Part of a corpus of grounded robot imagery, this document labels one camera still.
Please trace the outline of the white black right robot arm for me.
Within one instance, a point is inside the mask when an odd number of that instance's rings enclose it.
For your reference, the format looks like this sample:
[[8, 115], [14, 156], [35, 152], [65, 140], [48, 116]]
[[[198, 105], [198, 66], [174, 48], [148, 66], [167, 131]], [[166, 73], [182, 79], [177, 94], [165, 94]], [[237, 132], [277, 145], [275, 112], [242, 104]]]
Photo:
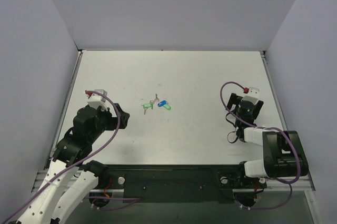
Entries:
[[232, 123], [236, 135], [234, 142], [240, 140], [263, 149], [261, 159], [244, 162], [244, 168], [235, 173], [236, 183], [242, 187], [258, 177], [296, 178], [309, 173], [308, 161], [296, 131], [264, 129], [254, 123], [263, 104], [247, 91], [244, 97], [232, 93], [227, 103], [228, 114], [236, 116]]

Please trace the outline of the green plastic key tag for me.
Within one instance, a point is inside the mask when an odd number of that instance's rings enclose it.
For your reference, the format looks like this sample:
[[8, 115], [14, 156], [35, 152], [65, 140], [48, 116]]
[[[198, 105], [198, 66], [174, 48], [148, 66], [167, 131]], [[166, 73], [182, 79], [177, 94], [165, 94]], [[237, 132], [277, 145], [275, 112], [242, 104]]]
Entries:
[[146, 104], [143, 104], [143, 108], [145, 109], [145, 110], [147, 110], [147, 109], [153, 109], [153, 104], [151, 104], [151, 103], [146, 103]]

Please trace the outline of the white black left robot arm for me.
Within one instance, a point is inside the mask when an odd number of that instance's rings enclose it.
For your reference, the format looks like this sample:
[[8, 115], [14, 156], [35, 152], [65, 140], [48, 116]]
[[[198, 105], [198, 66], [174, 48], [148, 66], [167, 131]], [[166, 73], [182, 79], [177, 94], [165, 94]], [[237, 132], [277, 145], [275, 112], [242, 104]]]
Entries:
[[24, 206], [18, 220], [7, 223], [64, 223], [91, 189], [107, 185], [107, 166], [90, 161], [71, 187], [67, 187], [80, 166], [95, 152], [93, 143], [105, 131], [116, 133], [127, 127], [129, 113], [115, 103], [113, 116], [102, 101], [81, 108], [64, 138], [56, 145], [48, 172], [38, 192]]

